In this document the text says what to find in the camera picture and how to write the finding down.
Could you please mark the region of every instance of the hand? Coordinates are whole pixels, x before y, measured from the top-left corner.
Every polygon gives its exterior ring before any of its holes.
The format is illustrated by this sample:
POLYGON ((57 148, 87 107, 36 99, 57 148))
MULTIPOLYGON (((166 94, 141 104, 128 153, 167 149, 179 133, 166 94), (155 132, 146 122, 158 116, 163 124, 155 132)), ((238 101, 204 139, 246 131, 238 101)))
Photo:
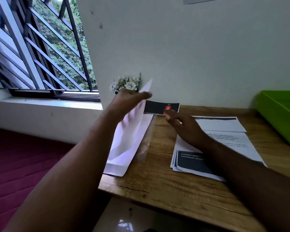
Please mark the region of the hand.
POLYGON ((129 89, 121 89, 106 110, 112 114, 116 122, 120 122, 139 102, 149 99, 151 96, 150 92, 138 93, 129 89))
POLYGON ((179 114, 173 110, 165 110, 165 113, 165 119, 167 122, 173 126, 178 135, 186 143, 199 149, 202 148, 204 144, 212 141, 192 116, 179 114))

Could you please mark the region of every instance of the green tray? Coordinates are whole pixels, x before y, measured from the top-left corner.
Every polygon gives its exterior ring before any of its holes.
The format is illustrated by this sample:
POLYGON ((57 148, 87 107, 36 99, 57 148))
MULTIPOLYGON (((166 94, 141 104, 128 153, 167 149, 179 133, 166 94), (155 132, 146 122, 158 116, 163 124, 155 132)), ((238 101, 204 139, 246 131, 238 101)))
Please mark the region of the green tray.
POLYGON ((256 109, 290 143, 290 91, 261 91, 256 109))

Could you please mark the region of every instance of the mattress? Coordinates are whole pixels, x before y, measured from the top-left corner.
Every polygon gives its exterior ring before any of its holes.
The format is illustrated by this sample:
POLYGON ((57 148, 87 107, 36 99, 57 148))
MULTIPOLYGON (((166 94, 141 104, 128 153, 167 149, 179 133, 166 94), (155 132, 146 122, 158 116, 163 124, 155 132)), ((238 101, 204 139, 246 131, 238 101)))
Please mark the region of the mattress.
POLYGON ((0 231, 72 144, 0 129, 0 231))

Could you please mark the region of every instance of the wood grain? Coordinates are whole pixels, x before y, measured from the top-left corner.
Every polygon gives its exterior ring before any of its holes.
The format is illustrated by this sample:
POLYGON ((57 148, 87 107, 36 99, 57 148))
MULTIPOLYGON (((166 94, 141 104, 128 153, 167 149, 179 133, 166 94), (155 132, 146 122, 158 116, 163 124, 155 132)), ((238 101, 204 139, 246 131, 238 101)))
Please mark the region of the wood grain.
MULTIPOLYGON (((180 113, 237 116, 271 169, 290 177, 290 145, 254 110, 181 106, 180 113)), ((233 231, 266 231, 220 181, 170 168, 176 132, 158 116, 145 162, 134 158, 124 177, 103 175, 99 189, 233 231)))

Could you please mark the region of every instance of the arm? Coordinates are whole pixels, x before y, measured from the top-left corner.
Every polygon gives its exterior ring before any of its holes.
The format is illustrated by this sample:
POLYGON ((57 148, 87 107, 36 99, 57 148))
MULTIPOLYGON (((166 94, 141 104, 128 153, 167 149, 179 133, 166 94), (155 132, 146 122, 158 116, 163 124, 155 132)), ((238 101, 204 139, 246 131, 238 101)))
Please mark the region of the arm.
POLYGON ((149 97, 147 92, 121 90, 87 137, 37 184, 4 232, 74 230, 98 189, 117 124, 149 97))
POLYGON ((213 140, 193 117, 165 112, 178 135, 211 157, 231 190, 269 231, 290 232, 290 178, 213 140))

